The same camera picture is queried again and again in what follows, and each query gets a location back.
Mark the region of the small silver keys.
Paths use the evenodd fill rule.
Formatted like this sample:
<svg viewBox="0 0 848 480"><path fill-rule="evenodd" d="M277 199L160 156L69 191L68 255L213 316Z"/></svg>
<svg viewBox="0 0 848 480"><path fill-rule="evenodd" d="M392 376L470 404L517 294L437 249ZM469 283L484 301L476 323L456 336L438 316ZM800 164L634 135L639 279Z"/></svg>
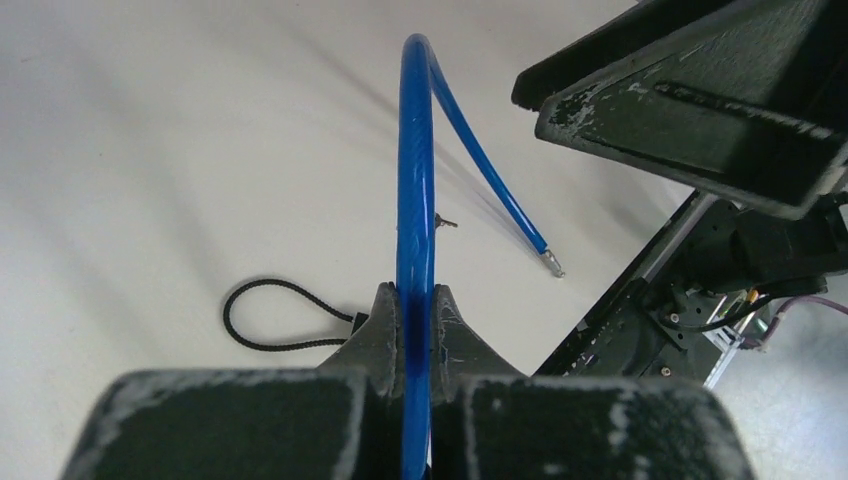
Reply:
<svg viewBox="0 0 848 480"><path fill-rule="evenodd" d="M436 213L434 218L434 228L439 229L441 227L458 228L459 225L456 222L447 220L438 213Z"/></svg>

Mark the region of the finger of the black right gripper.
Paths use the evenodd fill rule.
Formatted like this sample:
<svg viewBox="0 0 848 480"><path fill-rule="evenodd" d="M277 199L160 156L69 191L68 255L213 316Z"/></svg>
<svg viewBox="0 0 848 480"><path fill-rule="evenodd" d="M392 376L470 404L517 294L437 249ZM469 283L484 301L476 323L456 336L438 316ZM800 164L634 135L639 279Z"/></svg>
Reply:
<svg viewBox="0 0 848 480"><path fill-rule="evenodd" d="M537 138L803 216L847 179L847 5L726 2L547 98Z"/></svg>
<svg viewBox="0 0 848 480"><path fill-rule="evenodd" d="M724 0L642 1L522 71L511 101L520 108L539 111L550 96L727 5Z"/></svg>

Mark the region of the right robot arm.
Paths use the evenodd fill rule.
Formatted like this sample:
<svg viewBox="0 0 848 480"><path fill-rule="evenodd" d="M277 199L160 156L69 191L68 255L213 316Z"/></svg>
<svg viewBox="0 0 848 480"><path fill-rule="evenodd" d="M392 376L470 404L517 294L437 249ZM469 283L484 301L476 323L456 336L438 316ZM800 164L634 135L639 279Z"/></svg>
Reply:
<svg viewBox="0 0 848 480"><path fill-rule="evenodd" d="M645 1L521 72L536 136L742 211L685 243L721 292L840 272L847 234L817 213L847 175L843 1Z"/></svg>

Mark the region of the blue cable lock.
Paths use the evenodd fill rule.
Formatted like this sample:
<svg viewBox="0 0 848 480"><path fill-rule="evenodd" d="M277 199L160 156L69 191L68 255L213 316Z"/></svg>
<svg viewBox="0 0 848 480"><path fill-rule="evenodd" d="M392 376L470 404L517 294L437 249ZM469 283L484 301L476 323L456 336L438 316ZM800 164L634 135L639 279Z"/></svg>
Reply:
<svg viewBox="0 0 848 480"><path fill-rule="evenodd" d="M405 381L401 476L425 475L431 431L430 314L435 288L435 150L433 108L439 103L488 185L551 273L563 269L542 234L505 185L459 107L428 38L409 36L399 84L396 279Z"/></svg>

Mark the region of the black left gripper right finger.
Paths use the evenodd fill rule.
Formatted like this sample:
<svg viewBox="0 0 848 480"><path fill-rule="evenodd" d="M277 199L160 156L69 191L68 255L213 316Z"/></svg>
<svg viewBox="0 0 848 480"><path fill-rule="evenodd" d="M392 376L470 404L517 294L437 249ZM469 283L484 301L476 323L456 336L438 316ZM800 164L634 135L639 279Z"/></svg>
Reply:
<svg viewBox="0 0 848 480"><path fill-rule="evenodd" d="M434 479L751 479L721 403L690 381L523 375L462 318L431 313Z"/></svg>

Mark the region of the black cable lock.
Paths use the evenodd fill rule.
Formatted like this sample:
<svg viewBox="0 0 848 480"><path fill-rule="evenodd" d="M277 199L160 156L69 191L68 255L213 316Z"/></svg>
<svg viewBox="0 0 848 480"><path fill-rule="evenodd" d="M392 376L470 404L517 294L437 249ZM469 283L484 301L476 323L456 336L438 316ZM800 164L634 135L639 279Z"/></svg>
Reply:
<svg viewBox="0 0 848 480"><path fill-rule="evenodd" d="M229 339L263 354L333 351L364 325L360 308L336 307L284 278L254 277L232 287L221 302Z"/></svg>

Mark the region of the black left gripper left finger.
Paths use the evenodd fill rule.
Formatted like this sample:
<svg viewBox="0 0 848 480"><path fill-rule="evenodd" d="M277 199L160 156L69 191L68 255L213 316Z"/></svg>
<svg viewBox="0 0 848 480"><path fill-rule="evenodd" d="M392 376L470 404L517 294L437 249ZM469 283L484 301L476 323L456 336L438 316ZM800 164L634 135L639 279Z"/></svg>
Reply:
<svg viewBox="0 0 848 480"><path fill-rule="evenodd" d="M398 479L398 294L305 369L140 370L98 399L65 479Z"/></svg>

